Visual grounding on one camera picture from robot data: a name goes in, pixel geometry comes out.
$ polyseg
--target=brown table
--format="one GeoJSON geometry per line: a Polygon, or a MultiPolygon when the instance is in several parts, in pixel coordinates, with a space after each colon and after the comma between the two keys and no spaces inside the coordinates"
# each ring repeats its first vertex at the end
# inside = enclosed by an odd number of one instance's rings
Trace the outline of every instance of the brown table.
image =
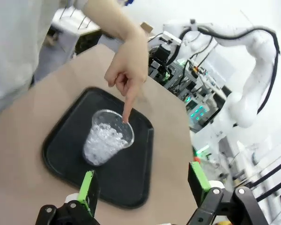
{"type": "MultiPolygon", "coordinates": [[[[88,86],[121,100],[104,80],[114,53],[97,45],[38,83],[0,115],[0,225],[35,224],[45,204],[60,207],[77,189],[51,175],[41,146],[58,119],[88,86]]],[[[196,209],[187,183],[192,159],[184,104],[151,78],[134,105],[155,129],[148,201],[123,210],[99,201],[95,217],[102,225],[186,224],[196,209]]]]}

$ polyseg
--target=human hand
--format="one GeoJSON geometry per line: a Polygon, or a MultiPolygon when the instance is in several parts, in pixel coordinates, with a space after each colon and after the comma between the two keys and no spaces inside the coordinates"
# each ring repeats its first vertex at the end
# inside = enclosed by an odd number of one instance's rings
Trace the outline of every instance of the human hand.
{"type": "Polygon", "coordinates": [[[105,79],[126,97],[123,122],[127,123],[136,96],[148,76],[148,40],[142,30],[134,32],[119,48],[105,79]]]}

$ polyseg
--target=forearm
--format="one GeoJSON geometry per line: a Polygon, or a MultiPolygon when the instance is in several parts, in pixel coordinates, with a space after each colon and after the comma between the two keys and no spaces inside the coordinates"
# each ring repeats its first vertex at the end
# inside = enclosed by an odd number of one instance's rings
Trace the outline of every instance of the forearm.
{"type": "Polygon", "coordinates": [[[122,12],[116,0],[88,0],[83,13],[110,35],[127,40],[134,35],[144,35],[122,12]]]}

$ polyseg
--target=cup rim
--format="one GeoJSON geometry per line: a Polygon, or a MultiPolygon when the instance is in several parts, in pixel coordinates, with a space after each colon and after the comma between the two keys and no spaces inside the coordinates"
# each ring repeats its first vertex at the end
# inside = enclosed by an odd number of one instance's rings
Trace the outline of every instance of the cup rim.
{"type": "MultiPolygon", "coordinates": [[[[92,116],[92,126],[93,126],[93,118],[94,118],[96,115],[100,114],[100,113],[113,113],[113,114],[117,115],[118,117],[123,118],[121,114],[119,114],[119,113],[117,113],[117,112],[115,112],[115,111],[113,111],[113,110],[110,110],[110,109],[101,109],[101,110],[95,112],[95,114],[92,116]]],[[[126,145],[126,146],[124,147],[124,149],[130,147],[130,146],[134,143],[134,131],[133,131],[133,129],[132,129],[132,126],[130,125],[129,122],[126,123],[126,124],[130,127],[130,130],[131,130],[131,132],[132,132],[132,139],[131,139],[131,141],[128,143],[128,145],[126,145]]]]}

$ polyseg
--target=screw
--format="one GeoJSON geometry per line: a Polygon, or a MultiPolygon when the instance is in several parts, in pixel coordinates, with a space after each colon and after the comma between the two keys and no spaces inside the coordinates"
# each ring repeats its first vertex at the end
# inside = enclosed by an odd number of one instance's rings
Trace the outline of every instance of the screw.
{"type": "Polygon", "coordinates": [[[215,190],[213,191],[213,193],[214,193],[215,195],[218,195],[218,194],[220,193],[220,190],[219,190],[219,189],[215,189],[215,190]]]}
{"type": "Polygon", "coordinates": [[[239,189],[238,192],[239,192],[240,194],[242,194],[242,195],[244,194],[244,190],[243,190],[242,188],[239,189]]]}

